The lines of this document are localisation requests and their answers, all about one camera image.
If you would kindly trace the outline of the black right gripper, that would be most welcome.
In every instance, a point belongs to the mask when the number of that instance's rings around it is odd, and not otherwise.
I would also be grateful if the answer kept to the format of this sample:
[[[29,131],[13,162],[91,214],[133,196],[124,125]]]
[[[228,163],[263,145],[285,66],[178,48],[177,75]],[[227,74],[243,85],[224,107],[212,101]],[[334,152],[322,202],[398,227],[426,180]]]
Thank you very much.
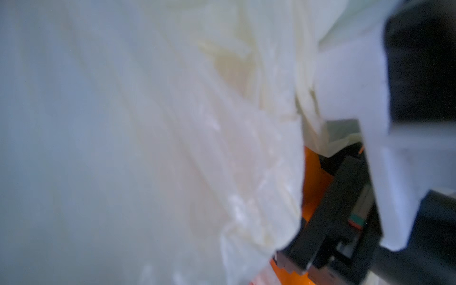
[[[309,221],[273,259],[315,285],[453,285],[456,282],[456,200],[429,191],[421,201],[407,246],[391,251],[383,232],[363,146],[319,156],[333,176]]]

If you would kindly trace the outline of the orange fruit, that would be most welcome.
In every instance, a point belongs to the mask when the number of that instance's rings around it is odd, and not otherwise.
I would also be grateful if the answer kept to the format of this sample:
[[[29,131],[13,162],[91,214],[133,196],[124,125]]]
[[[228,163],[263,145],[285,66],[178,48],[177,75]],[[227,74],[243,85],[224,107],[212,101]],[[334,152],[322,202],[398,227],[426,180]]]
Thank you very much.
[[[333,179],[332,175],[322,169],[318,154],[305,147],[302,217],[306,221],[312,217]],[[314,285],[307,273],[304,275],[288,273],[285,269],[275,265],[273,261],[270,261],[270,264],[282,285]]]

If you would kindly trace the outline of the yellowish plastic bag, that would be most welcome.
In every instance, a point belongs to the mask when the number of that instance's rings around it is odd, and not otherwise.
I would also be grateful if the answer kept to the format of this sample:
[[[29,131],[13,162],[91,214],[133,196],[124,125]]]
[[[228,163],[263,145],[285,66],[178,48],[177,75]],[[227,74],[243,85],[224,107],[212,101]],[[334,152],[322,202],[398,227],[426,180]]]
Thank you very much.
[[[396,1],[2,1],[1,283],[246,285],[296,236],[317,58]]]

